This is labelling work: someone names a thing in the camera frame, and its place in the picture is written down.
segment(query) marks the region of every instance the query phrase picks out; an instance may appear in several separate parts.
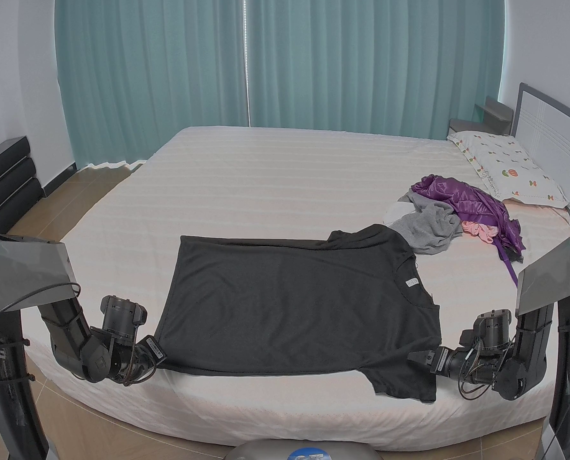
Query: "wooden floor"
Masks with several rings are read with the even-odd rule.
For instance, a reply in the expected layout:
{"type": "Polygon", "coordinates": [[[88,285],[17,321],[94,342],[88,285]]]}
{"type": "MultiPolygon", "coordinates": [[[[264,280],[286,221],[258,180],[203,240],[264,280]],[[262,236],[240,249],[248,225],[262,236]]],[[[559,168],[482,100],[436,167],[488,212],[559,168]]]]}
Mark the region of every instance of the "wooden floor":
{"type": "MultiPolygon", "coordinates": [[[[129,175],[125,167],[78,172],[51,196],[41,199],[10,233],[59,241],[97,201],[129,175]]],[[[47,436],[56,444],[60,460],[210,460],[223,458],[232,449],[128,425],[68,397],[33,363],[30,373],[36,375],[32,391],[40,420],[47,436]]],[[[409,453],[381,452],[381,456],[389,460],[531,460],[541,428],[542,420],[538,420],[450,447],[409,453]]],[[[0,438],[0,460],[6,456],[0,438]]]]}

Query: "wall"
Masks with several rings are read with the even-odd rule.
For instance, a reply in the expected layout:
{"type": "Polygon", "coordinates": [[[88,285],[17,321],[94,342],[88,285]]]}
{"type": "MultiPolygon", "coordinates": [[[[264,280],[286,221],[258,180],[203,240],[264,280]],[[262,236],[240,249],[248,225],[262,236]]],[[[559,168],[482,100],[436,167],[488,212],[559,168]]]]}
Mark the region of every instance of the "wall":
{"type": "Polygon", "coordinates": [[[26,135],[44,186],[74,162],[59,95],[55,0],[0,0],[0,142],[26,135]]]}
{"type": "Polygon", "coordinates": [[[505,0],[499,100],[513,109],[526,82],[570,107],[570,0],[505,0]]]}

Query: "purple satin garment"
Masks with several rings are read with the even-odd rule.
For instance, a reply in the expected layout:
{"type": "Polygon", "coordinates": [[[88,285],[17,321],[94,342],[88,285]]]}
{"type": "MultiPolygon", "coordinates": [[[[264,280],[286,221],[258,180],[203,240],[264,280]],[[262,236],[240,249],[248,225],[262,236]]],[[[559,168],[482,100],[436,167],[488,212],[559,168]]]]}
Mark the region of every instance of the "purple satin garment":
{"type": "Polygon", "coordinates": [[[509,219],[505,205],[480,189],[453,177],[445,179],[433,173],[411,186],[411,189],[419,195],[450,204],[462,221],[497,226],[498,235],[494,240],[498,239],[496,242],[513,250],[518,256],[525,249],[519,221],[509,219]]]}

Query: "pillow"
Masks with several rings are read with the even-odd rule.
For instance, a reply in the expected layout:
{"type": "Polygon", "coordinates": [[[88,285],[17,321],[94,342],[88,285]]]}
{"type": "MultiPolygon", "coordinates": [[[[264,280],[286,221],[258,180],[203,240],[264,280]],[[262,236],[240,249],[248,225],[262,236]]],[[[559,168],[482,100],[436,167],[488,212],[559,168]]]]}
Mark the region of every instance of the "pillow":
{"type": "Polygon", "coordinates": [[[557,183],[528,156],[512,136],[460,131],[447,136],[466,156],[489,193],[499,201],[564,208],[568,200],[557,183]]]}

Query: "bed sheet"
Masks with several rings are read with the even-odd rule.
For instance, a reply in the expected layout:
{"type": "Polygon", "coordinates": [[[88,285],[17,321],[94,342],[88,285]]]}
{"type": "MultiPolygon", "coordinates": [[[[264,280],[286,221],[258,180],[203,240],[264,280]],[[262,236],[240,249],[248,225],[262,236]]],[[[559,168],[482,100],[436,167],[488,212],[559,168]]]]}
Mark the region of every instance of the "bed sheet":
{"type": "MultiPolygon", "coordinates": [[[[181,234],[206,237],[326,239],[381,223],[388,206],[430,174],[484,189],[451,142],[345,132],[190,127],[108,193],[64,238],[80,301],[91,325],[100,300],[118,295],[144,305],[139,334],[155,331],[172,279],[181,234]]],[[[570,236],[564,214],[506,203],[518,218],[524,264],[570,236]]],[[[441,306],[443,343],[458,345],[479,313],[513,310],[516,288],[496,248],[468,234],[418,268],[441,306]]],[[[121,387],[80,382],[59,367],[36,309],[23,311],[29,356],[70,396],[157,433],[239,445],[259,438],[361,441],[377,449],[432,449],[545,416],[551,409],[557,332],[542,383],[517,401],[488,392],[460,398],[438,378],[437,400],[375,395],[359,372],[287,377],[197,377],[159,370],[121,387]]]]}

